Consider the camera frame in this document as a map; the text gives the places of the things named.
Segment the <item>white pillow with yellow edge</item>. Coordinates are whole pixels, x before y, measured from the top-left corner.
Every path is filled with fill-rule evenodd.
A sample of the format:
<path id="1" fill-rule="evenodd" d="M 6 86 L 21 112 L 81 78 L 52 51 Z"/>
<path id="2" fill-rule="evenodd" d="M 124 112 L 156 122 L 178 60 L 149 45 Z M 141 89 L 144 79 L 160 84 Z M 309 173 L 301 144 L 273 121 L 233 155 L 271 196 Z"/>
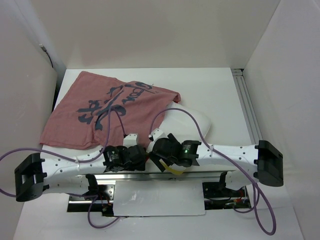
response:
<path id="1" fill-rule="evenodd" d="M 204 137 L 210 127 L 211 122 L 208 117 L 196 110 L 189 112 L 188 108 L 178 103 L 172 102 L 164 110 L 157 113 L 150 123 L 149 134 L 156 128 L 162 130 L 167 136 L 172 134 L 182 145 L 180 158 L 185 162 L 182 171 L 171 172 L 172 169 L 178 168 L 175 165 L 165 171 L 181 175 L 188 168 L 199 167 L 200 153 L 198 151 L 204 147 L 208 153 L 211 152 L 211 148 L 204 144 Z M 149 159 L 150 143 L 147 147 Z"/>

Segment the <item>pink and red pillowcase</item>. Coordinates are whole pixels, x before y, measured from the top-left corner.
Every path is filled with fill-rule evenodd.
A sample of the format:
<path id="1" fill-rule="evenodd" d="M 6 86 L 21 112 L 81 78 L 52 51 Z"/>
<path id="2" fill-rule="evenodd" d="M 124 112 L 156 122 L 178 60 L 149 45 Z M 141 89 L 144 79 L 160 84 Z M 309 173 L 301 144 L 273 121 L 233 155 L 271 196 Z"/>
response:
<path id="1" fill-rule="evenodd" d="M 137 134 L 147 148 L 149 131 L 164 120 L 163 112 L 178 92 L 141 81 L 82 71 L 50 115 L 39 142 L 51 147 L 85 150 L 108 143 L 120 146 L 124 135 Z"/>

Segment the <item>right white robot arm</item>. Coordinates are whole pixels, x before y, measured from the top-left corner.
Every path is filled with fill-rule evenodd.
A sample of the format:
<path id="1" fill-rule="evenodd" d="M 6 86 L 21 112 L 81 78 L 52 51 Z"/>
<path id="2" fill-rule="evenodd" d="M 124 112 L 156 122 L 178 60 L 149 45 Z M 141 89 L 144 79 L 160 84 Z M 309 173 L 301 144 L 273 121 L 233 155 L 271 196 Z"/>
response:
<path id="1" fill-rule="evenodd" d="M 170 166 L 176 166 L 180 172 L 193 166 L 236 167 L 220 174 L 218 190 L 223 196 L 254 183 L 269 187 L 284 185 L 283 154 L 269 141 L 260 140 L 247 146 L 214 145 L 198 140 L 179 142 L 159 129 L 149 139 L 152 146 L 149 157 L 162 172 Z"/>

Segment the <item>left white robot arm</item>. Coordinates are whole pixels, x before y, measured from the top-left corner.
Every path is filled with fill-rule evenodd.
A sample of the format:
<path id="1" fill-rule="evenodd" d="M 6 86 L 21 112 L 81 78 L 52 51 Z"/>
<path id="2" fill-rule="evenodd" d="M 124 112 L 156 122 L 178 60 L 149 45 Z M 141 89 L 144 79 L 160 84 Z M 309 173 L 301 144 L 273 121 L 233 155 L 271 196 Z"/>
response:
<path id="1" fill-rule="evenodd" d="M 67 193 L 92 200 L 99 193 L 96 175 L 144 171 L 146 160 L 147 153 L 140 145 L 108 146 L 76 156 L 73 161 L 42 158 L 39 153 L 32 153 L 14 170 L 15 199 L 28 202 L 42 194 Z"/>

